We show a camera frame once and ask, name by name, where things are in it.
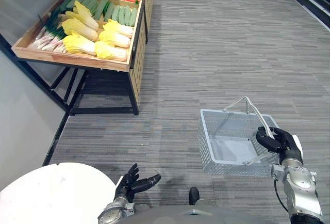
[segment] baseboard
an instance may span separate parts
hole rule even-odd
[[[315,0],[296,0],[302,6],[308,8],[327,27],[330,27],[330,12],[318,4]]]

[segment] basket handle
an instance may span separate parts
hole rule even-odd
[[[231,105],[225,107],[223,109],[223,111],[227,111],[227,109],[232,108],[234,105],[236,105],[237,103],[239,103],[241,100],[245,99],[245,104],[246,104],[246,113],[249,113],[249,106],[254,110],[254,113],[257,115],[257,117],[259,118],[260,122],[262,123],[262,125],[265,127],[266,130],[266,134],[274,139],[274,136],[269,128],[269,126],[267,125],[266,121],[264,120],[264,118],[262,117],[262,115],[260,114],[260,112],[258,111],[257,107],[254,106],[254,104],[251,102],[251,100],[247,97],[247,96],[243,96],[240,99],[238,99],[237,101],[233,102]]]

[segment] cable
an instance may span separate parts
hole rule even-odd
[[[280,204],[282,205],[282,207],[285,209],[286,212],[288,212],[288,209],[284,206],[284,204],[282,203],[281,199],[279,198],[278,192],[277,192],[277,187],[276,187],[276,179],[274,179],[274,188],[275,188],[275,193],[276,196],[278,198],[278,201],[280,202]]]

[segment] robotic arm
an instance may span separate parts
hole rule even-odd
[[[316,191],[315,173],[303,167],[303,159],[294,138],[288,132],[271,127],[274,139],[259,127],[257,141],[270,152],[279,154],[279,165],[272,166],[276,181],[282,181],[287,195],[290,221],[292,224],[324,224]]]

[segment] wire basket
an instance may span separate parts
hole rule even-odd
[[[227,111],[245,99],[246,112]],[[249,113],[249,106],[255,113]],[[224,110],[201,109],[198,129],[203,169],[209,174],[271,177],[271,165],[277,155],[268,152],[256,140],[258,127],[279,127],[269,115],[261,115],[248,97],[241,97]]]

